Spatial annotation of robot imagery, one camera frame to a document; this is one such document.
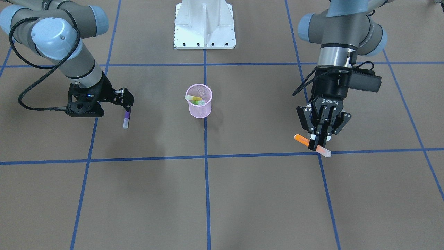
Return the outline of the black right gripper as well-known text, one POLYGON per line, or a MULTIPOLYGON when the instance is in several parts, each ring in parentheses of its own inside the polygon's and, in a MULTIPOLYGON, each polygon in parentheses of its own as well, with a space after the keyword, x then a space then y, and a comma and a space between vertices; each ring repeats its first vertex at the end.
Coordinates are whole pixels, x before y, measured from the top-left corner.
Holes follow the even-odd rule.
POLYGON ((87 102, 109 102, 118 104, 121 101, 121 106, 126 112, 130 112, 134 104, 134 96, 126 87, 115 90, 105 73, 102 73, 100 80, 92 87, 81 87, 80 82, 71 83, 68 90, 68 102, 76 101, 87 102))

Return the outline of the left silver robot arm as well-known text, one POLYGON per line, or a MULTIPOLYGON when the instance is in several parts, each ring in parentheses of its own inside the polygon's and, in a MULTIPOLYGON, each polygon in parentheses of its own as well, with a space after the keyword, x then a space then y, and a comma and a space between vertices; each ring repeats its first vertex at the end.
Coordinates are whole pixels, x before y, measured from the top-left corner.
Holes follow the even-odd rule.
POLYGON ((387 44, 387 32, 371 14, 387 0, 331 0, 322 13, 309 13, 298 24, 298 36, 320 46, 316 67, 293 92, 312 85, 311 98, 296 108, 301 126, 308 132, 308 149, 324 148, 351 114, 343 101, 349 89, 379 92, 382 78, 357 65, 358 56, 379 54, 387 44))

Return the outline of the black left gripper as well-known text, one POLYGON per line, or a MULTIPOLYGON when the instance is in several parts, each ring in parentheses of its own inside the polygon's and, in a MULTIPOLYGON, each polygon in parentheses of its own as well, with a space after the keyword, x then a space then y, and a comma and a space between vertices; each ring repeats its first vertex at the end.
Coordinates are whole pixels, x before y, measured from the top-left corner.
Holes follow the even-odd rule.
POLYGON ((348 87, 344 85, 344 81, 350 72, 344 68, 314 68, 311 106, 297 106, 296 108, 302 128, 309 133, 309 139, 314 140, 314 146, 309 147, 312 151, 316 145, 321 145, 321 131, 318 130, 317 125, 313 124, 313 118, 317 118, 320 112, 313 104, 317 98, 338 102, 336 105, 338 114, 334 115, 335 118, 331 119, 327 127, 326 142, 330 141, 333 135, 340 133, 352 117, 351 113, 343 109, 343 100, 348 93, 348 87))

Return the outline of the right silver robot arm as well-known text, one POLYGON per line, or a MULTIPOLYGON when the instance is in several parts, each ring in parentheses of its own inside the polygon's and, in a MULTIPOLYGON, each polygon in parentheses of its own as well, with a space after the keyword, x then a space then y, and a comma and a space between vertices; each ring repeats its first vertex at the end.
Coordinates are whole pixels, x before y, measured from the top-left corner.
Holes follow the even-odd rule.
POLYGON ((71 117, 102 117, 102 102, 122 106, 130 114, 134 96, 123 87, 112 87, 84 38, 95 38, 109 29, 105 11, 96 5, 80 5, 71 0, 10 0, 1 11, 1 29, 8 35, 14 53, 27 65, 46 74, 18 96, 28 110, 65 112, 71 117), (54 71, 70 80, 65 106, 27 106, 24 96, 54 71))

